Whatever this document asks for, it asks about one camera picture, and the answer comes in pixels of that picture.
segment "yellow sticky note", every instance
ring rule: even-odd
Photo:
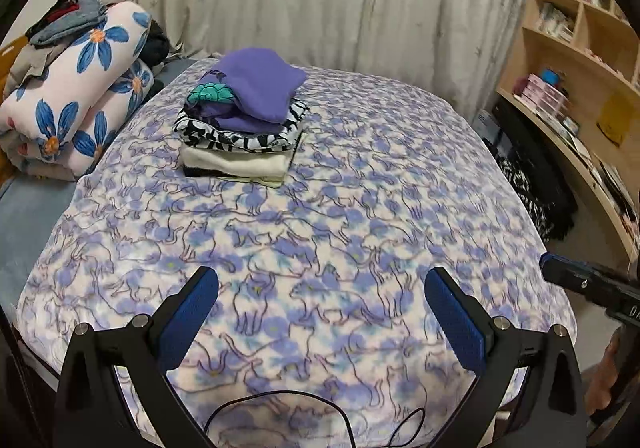
[[[602,107],[598,118],[598,129],[607,136],[609,141],[619,147],[629,132],[635,112],[633,105],[622,94],[615,92]]]

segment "gray garment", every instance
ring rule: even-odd
[[[4,101],[23,82],[32,77],[41,76],[44,68],[57,59],[71,42],[73,42],[73,37],[65,37],[55,46],[46,48],[36,48],[31,44],[24,46],[15,58],[14,64],[9,70],[9,75],[6,77],[2,100]]]
[[[34,46],[50,46],[62,37],[93,28],[107,19],[104,14],[107,8],[99,0],[78,0],[78,6],[75,12],[63,15],[33,35],[29,43]]]

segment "floral comforter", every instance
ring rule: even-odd
[[[168,374],[197,422],[268,390],[310,392],[349,418],[358,446],[423,444],[473,375],[424,300],[445,266],[492,315],[547,330],[576,324],[538,269],[525,208],[466,122],[442,99],[395,80],[308,68],[306,138],[284,186],[188,179],[171,128],[213,59],[155,96],[85,176],[18,304],[24,340],[60,371],[78,322],[120,327],[153,313],[200,265],[220,297]],[[139,427],[154,434],[124,371]],[[517,393],[516,375],[506,399]],[[278,395],[228,408],[216,444],[346,446],[332,407]]]

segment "black and white striped fabric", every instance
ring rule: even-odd
[[[250,135],[216,128],[191,118],[182,109],[175,120],[174,133],[188,146],[201,149],[226,152],[282,152],[295,146],[302,130],[302,121],[308,111],[309,106],[305,102],[293,99],[287,120],[282,125],[282,132]]]

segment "black and white patterned garment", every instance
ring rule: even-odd
[[[552,234],[554,226],[549,222],[545,205],[538,201],[531,193],[529,178],[522,170],[519,160],[511,161],[507,158],[497,156],[495,161],[498,163],[507,181],[513,186],[518,197],[520,197],[543,242],[554,238]]]
[[[175,120],[174,133],[188,146],[201,149],[254,153],[289,151],[296,144],[308,111],[306,102],[293,99],[281,133],[250,135],[217,129],[191,118],[183,108]]]

